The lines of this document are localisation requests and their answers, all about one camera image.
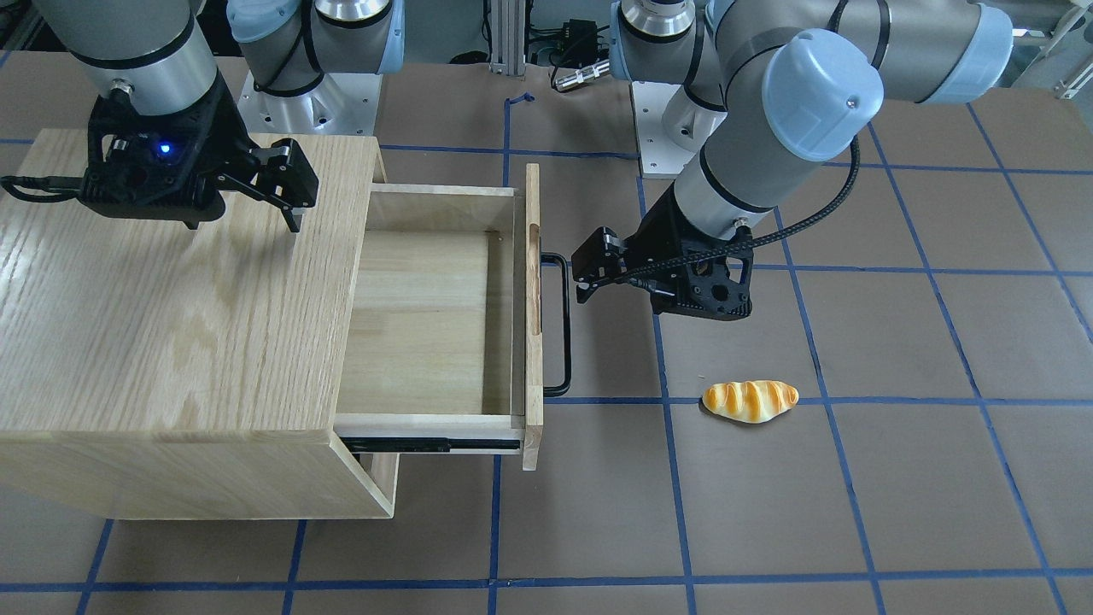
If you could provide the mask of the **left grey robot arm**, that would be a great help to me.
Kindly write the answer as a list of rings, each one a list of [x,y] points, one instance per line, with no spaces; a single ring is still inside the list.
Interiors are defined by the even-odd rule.
[[[577,300],[627,284],[655,314],[747,318],[755,249],[850,196],[883,102],[976,100],[1003,73],[1012,27],[972,1],[618,1],[612,75],[678,85],[722,122],[639,229],[598,227],[571,256]]]

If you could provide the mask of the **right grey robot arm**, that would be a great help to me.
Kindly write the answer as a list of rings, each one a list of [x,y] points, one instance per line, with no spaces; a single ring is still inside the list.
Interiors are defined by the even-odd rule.
[[[98,90],[78,178],[4,178],[9,196],[78,200],[106,218],[221,218],[223,192],[268,202],[298,232],[320,180],[296,135],[348,135],[337,74],[397,73],[401,1],[230,1],[231,38],[251,73],[257,113],[281,139],[249,137],[189,1],[38,1]]]

